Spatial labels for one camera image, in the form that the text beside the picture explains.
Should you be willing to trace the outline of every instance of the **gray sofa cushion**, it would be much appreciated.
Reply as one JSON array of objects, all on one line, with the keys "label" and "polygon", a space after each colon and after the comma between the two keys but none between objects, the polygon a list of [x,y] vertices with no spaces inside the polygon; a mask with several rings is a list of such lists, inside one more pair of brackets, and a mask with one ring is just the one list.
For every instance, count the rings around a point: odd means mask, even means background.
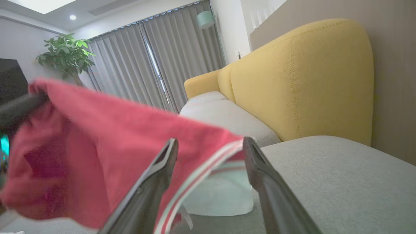
[{"label": "gray sofa cushion", "polygon": [[182,108],[181,115],[226,128],[237,135],[253,137],[260,147],[280,142],[267,125],[228,99],[198,104],[193,99]]},{"label": "gray sofa cushion", "polygon": [[415,166],[329,136],[262,151],[324,234],[415,233]]}]

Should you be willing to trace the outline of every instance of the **potted plant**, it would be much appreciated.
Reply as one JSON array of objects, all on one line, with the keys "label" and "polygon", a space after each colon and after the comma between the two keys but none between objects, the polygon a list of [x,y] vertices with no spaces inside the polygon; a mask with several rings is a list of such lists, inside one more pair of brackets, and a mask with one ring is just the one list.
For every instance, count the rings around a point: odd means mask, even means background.
[{"label": "potted plant", "polygon": [[72,78],[77,85],[82,85],[78,73],[88,72],[88,68],[95,65],[88,59],[90,55],[95,55],[84,49],[84,47],[88,48],[87,42],[91,41],[75,40],[72,35],[73,33],[62,34],[45,40],[45,46],[49,51],[39,55],[36,59],[41,66],[46,65],[60,70],[64,79]]}]

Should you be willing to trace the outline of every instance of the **white stripe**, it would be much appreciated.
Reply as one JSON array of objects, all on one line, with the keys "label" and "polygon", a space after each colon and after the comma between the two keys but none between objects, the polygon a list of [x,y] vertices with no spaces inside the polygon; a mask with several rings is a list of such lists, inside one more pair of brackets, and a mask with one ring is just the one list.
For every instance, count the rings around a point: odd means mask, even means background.
[{"label": "white stripe", "polygon": [[232,149],[236,145],[241,145],[241,148],[243,147],[243,140],[238,140],[234,142],[230,142],[220,148],[217,152],[215,152],[207,161],[205,161],[203,164],[201,164],[196,170],[194,170],[188,178],[185,180],[185,182],[179,187],[178,191],[176,191],[175,195],[172,197],[172,199],[169,201],[168,205],[166,206],[165,210],[163,211],[163,214],[157,224],[157,227],[155,229],[155,234],[161,234],[163,225],[166,221],[166,218],[169,214],[169,211],[172,209],[173,205],[175,204],[175,201],[180,197],[180,195],[187,189],[187,187],[192,184],[192,182],[200,175],[204,170],[206,170],[216,159],[222,156],[226,151]]},{"label": "white stripe", "polygon": [[171,216],[169,217],[168,223],[166,225],[166,232],[165,234],[169,234],[170,229],[172,227],[172,223],[173,220],[175,219],[176,213],[178,212],[179,208],[181,207],[183,201],[187,198],[187,196],[203,181],[205,180],[212,172],[212,170],[214,170],[215,168],[217,168],[219,165],[221,165],[224,161],[226,161],[227,159],[229,159],[230,157],[232,157],[233,155],[235,155],[237,152],[241,151],[243,149],[243,142],[241,141],[240,145],[235,144],[234,149],[232,149],[231,151],[229,151],[228,153],[223,153],[220,156],[220,160],[218,160],[215,164],[211,165],[208,167],[208,170],[206,172],[204,172],[203,174],[201,174],[197,180],[195,181],[195,183],[193,183],[188,190],[186,190],[186,192],[183,194],[182,197],[180,197],[180,199],[178,200],[178,202],[176,203],[176,206],[172,209],[172,213]]}]

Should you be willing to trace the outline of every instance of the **plant trunk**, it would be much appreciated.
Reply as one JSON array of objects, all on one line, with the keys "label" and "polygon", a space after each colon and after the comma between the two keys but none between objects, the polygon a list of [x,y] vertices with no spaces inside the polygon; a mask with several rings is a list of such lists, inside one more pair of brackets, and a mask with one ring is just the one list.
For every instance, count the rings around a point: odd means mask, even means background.
[{"label": "plant trunk", "polygon": [[78,76],[78,73],[77,73],[77,74],[75,74],[75,75],[73,75],[73,76],[72,76],[72,78],[74,79],[74,81],[75,81],[75,84],[76,84],[76,85],[78,85],[78,86],[84,86],[84,85],[82,84],[81,79],[80,79],[80,78],[79,78],[79,76]]}]

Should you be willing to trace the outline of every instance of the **recessed light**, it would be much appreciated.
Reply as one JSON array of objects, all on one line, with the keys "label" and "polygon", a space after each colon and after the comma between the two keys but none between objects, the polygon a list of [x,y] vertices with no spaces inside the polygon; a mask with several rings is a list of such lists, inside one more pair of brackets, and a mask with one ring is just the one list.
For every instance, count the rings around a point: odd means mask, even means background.
[{"label": "recessed light", "polygon": [[23,7],[37,11],[42,14],[49,13],[60,7],[65,6],[75,0],[9,0],[10,2],[19,4]]}]

